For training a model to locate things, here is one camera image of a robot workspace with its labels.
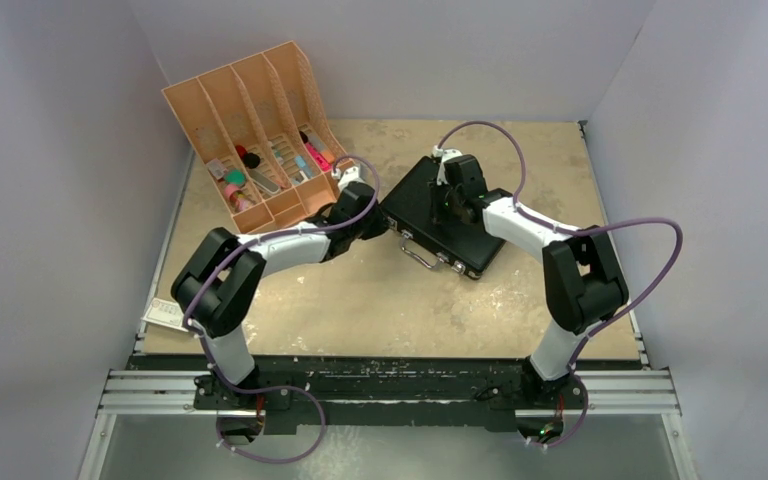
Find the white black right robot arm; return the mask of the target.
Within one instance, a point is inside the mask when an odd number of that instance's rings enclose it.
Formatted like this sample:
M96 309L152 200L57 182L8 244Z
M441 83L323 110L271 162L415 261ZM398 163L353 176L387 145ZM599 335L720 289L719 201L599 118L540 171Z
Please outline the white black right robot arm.
M543 268L551 322L522 367L521 392L544 407L561 391L588 334L629 299L629 290L605 233L586 234L542 215L504 189L488 189L478 160L457 149L435 148L430 181L431 217L437 224L477 225L519 247Z

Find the black poker chip case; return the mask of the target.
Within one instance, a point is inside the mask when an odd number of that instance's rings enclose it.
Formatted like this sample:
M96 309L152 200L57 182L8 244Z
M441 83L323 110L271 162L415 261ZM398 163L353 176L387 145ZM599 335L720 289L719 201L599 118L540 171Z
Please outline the black poker chip case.
M381 201L392 230L400 236L402 253L427 270L449 267L472 280L480 279L501 251L504 241L479 224L463 223L442 211L433 192L439 163L425 156Z

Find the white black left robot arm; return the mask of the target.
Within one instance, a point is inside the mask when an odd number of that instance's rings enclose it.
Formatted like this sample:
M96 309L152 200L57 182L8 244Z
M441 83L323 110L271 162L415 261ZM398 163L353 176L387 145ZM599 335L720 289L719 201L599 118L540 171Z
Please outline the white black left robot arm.
M245 340L243 321L262 279L296 266L330 261L356 240L383 234L386 221L376 190L354 180L337 201L291 228L259 235L211 230L171 287L183 326L200 338L219 395L232 408L252 405L259 369Z

